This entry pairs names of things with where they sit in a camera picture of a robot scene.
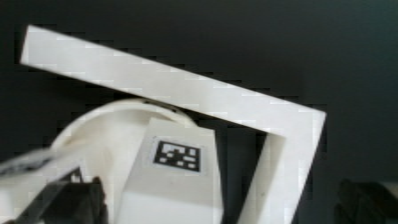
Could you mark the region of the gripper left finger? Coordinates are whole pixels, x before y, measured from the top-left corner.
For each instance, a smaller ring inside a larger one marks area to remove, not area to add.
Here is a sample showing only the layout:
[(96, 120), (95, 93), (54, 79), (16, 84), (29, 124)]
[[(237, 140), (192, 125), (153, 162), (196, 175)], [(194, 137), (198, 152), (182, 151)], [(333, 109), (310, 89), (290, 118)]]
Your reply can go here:
[(13, 224), (109, 224), (100, 178), (80, 183), (54, 182), (15, 218)]

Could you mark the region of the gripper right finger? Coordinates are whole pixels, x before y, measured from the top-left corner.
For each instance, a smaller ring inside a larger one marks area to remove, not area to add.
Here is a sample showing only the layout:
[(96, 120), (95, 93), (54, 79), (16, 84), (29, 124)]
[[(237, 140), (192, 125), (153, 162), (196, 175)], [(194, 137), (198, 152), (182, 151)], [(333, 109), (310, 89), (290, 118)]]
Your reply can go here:
[(354, 182), (338, 189), (335, 224), (398, 224), (398, 182)]

